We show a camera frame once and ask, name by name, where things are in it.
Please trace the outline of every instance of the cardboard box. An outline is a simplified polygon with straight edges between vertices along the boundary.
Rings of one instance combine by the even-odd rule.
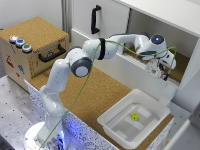
[[[30,44],[32,52],[23,53],[15,44],[10,44],[12,35]],[[64,58],[69,51],[69,35],[42,18],[35,17],[0,31],[0,50],[7,75],[28,91],[24,79],[28,81],[34,78],[52,67],[57,59]],[[39,54],[50,61],[43,62]]]

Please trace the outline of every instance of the green cable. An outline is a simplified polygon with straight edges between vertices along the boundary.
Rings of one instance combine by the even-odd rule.
[[[168,71],[168,74],[170,74],[170,72],[171,72],[172,64],[173,64],[173,61],[174,61],[174,59],[175,59],[175,55],[176,55],[176,51],[177,51],[176,47],[170,47],[170,48],[167,48],[166,50],[163,50],[163,51],[161,51],[161,52],[159,52],[159,53],[152,54],[152,55],[140,55],[140,54],[137,54],[137,53],[133,52],[132,50],[128,49],[127,47],[125,47],[124,45],[122,45],[122,44],[120,44],[120,43],[118,43],[118,42],[109,41],[109,40],[107,40],[106,42],[118,44],[118,45],[122,46],[123,48],[125,48],[126,50],[130,51],[131,53],[133,53],[133,54],[135,54],[135,55],[138,55],[138,56],[143,56],[143,57],[144,57],[144,56],[155,56],[155,55],[161,54],[161,53],[163,53],[163,52],[165,52],[165,51],[168,51],[168,50],[174,50],[175,53],[174,53],[174,57],[173,57],[173,60],[172,60],[170,69],[169,69],[169,71]],[[96,47],[96,50],[95,50],[95,53],[94,53],[94,57],[93,57],[93,60],[92,60],[92,64],[91,64],[91,70],[90,70],[90,72],[89,72],[89,74],[88,74],[88,76],[87,76],[87,79],[86,79],[85,83],[83,84],[83,86],[82,86],[80,92],[78,93],[78,95],[77,95],[75,101],[74,101],[73,104],[70,106],[70,108],[67,110],[67,112],[63,115],[63,117],[60,119],[60,121],[56,124],[56,126],[53,128],[53,130],[51,131],[51,133],[49,134],[49,136],[47,137],[47,139],[44,141],[44,143],[42,144],[42,146],[39,148],[39,150],[44,146],[44,144],[47,142],[47,140],[49,139],[49,137],[51,136],[51,134],[53,133],[53,131],[57,128],[57,126],[61,123],[61,121],[66,117],[66,115],[70,112],[70,110],[71,110],[71,109],[73,108],[73,106],[76,104],[78,98],[80,97],[80,95],[81,95],[83,89],[85,88],[85,86],[86,86],[86,84],[87,84],[87,81],[88,81],[88,79],[89,79],[89,77],[90,77],[90,74],[91,74],[91,71],[92,71],[92,68],[93,68],[93,64],[94,64],[94,59],[95,59],[95,56],[96,56],[96,53],[97,53],[97,50],[98,50],[100,44],[101,44],[101,43],[99,43],[98,46]]]

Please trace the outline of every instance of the cabinet door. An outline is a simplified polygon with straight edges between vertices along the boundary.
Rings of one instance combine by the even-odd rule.
[[[91,14],[96,5],[101,10],[96,12],[96,28],[100,32],[91,34]],[[72,28],[90,39],[108,38],[113,34],[125,33],[129,8],[113,0],[74,0]]]

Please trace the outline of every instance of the box handle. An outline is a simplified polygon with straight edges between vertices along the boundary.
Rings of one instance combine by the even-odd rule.
[[[101,10],[101,7],[96,5],[96,8],[92,10],[92,23],[91,23],[91,32],[92,34],[98,33],[100,30],[96,28],[96,12]]]
[[[60,50],[58,53],[55,53],[55,54],[53,54],[49,57],[45,58],[45,57],[42,56],[42,54],[38,54],[38,57],[44,63],[49,62],[49,61],[55,59],[56,57],[58,57],[58,56],[60,56],[60,55],[62,55],[66,52],[66,50],[63,47],[61,47],[60,44],[58,44],[58,49]]]

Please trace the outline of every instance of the white container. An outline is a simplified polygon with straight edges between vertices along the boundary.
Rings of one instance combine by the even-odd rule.
[[[137,121],[132,120],[133,113],[138,113]],[[103,126],[105,133],[122,147],[135,149],[169,113],[169,108],[134,89],[97,121]]]

